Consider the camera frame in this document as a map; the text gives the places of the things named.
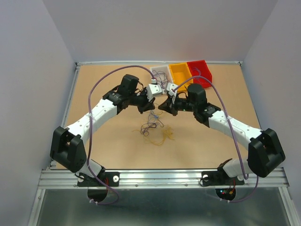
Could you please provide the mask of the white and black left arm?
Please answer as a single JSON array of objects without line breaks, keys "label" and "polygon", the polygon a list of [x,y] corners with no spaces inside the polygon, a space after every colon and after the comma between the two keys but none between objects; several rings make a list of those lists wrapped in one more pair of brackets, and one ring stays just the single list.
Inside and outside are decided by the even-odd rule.
[{"label": "white and black left arm", "polygon": [[96,132],[106,121],[117,116],[128,106],[136,106],[140,113],[153,110],[156,92],[160,88],[152,81],[138,91],[139,79],[126,74],[119,85],[108,91],[87,114],[75,123],[54,130],[50,157],[73,173],[79,173],[82,180],[93,185],[108,188],[119,186],[119,173],[105,174],[105,168],[91,160],[91,150],[85,150],[85,143],[92,141]]}]

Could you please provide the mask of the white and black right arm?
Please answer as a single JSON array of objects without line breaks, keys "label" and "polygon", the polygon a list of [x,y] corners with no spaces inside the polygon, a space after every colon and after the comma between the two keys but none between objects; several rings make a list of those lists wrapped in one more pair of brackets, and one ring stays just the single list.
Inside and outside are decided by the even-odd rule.
[{"label": "white and black right arm", "polygon": [[206,171],[202,178],[202,186],[226,185],[231,180],[248,174],[265,178],[284,160],[285,153],[277,133],[272,129],[261,130],[248,126],[209,103],[206,92],[199,84],[190,84],[187,95],[181,98],[175,84],[166,87],[167,100],[159,109],[176,116],[178,111],[192,112],[195,119],[233,139],[235,146],[242,145],[248,156],[228,159],[221,163],[216,171]]}]

